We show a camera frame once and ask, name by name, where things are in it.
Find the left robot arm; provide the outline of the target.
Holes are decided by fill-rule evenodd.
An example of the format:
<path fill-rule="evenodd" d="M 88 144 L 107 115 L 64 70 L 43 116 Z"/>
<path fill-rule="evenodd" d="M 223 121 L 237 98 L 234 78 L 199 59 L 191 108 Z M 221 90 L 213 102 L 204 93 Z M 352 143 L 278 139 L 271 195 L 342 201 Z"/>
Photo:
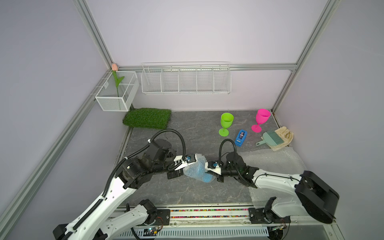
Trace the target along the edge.
<path fill-rule="evenodd" d="M 171 178 L 180 176 L 181 165 L 187 158 L 182 135 L 173 129 L 171 133 L 181 140 L 182 154 L 176 155 L 171 143 L 157 137 L 167 129 L 154 134 L 140 150 L 120 161 L 110 174 L 103 192 L 75 220 L 58 225 L 54 231 L 56 240 L 113 240 L 121 233 L 139 225 L 161 225 L 164 221 L 150 200 L 142 200 L 133 209 L 118 217 L 112 213 L 155 174 L 167 173 Z"/>

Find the blue tape dispenser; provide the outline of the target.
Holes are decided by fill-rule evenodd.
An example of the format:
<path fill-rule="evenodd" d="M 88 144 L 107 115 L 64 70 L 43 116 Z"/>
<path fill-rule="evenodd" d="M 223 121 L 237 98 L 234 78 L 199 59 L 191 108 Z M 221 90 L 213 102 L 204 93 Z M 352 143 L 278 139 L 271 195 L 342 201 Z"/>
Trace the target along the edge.
<path fill-rule="evenodd" d="M 245 142 L 245 139 L 247 137 L 248 132 L 245 130 L 240 130 L 236 139 L 235 139 L 235 145 L 237 147 L 241 147 L 243 143 Z"/>

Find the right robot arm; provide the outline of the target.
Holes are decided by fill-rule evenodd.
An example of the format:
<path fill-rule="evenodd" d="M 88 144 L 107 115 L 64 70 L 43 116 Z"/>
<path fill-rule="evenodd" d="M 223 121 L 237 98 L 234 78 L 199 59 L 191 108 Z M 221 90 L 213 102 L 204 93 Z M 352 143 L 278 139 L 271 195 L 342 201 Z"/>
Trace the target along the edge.
<path fill-rule="evenodd" d="M 323 224 L 331 224 L 340 199 L 339 194 L 311 171 L 302 174 L 280 174 L 246 165 L 237 150 L 226 155 L 223 162 L 207 162 L 205 169 L 219 182 L 233 177 L 244 186 L 271 189 L 288 194 L 286 199 L 271 197 L 263 208 L 250 210 L 253 224 L 290 223 L 292 216 L 310 216 Z"/>

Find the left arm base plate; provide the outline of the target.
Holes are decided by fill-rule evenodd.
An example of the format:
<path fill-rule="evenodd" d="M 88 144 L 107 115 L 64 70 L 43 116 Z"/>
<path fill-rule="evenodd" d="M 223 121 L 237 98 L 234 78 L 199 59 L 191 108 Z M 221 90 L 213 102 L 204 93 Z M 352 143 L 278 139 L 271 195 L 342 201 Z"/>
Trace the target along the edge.
<path fill-rule="evenodd" d="M 168 226 L 171 220 L 170 209 L 159 209 L 155 213 L 149 214 L 144 223 L 140 226 Z"/>

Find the green plastic wine glass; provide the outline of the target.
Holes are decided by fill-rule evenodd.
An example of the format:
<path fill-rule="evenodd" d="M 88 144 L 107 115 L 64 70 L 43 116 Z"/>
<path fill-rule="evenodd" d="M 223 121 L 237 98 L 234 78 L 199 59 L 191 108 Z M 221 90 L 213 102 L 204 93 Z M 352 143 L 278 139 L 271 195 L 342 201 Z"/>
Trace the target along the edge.
<path fill-rule="evenodd" d="M 219 130 L 219 135 L 222 137 L 227 137 L 229 135 L 228 128 L 231 127 L 234 121 L 234 116 L 231 113 L 223 113 L 221 115 L 221 129 Z"/>

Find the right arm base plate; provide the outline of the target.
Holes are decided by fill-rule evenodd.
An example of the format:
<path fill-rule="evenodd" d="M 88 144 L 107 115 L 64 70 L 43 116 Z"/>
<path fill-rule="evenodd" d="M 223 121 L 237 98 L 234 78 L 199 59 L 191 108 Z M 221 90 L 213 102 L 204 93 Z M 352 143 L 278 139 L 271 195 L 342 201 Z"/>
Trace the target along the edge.
<path fill-rule="evenodd" d="M 273 213 L 271 210 L 265 213 L 265 209 L 249 208 L 250 222 L 252 224 L 290 224 L 291 218 L 281 218 Z"/>

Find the blue plastic wine glass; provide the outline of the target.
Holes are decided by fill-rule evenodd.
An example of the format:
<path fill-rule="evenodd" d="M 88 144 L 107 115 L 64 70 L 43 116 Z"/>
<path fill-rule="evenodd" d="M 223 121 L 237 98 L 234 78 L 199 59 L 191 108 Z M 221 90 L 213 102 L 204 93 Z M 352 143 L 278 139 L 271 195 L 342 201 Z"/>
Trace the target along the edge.
<path fill-rule="evenodd" d="M 204 168 L 198 169 L 197 171 L 197 179 L 203 183 L 210 183 L 214 180 L 214 176 L 208 174 Z"/>

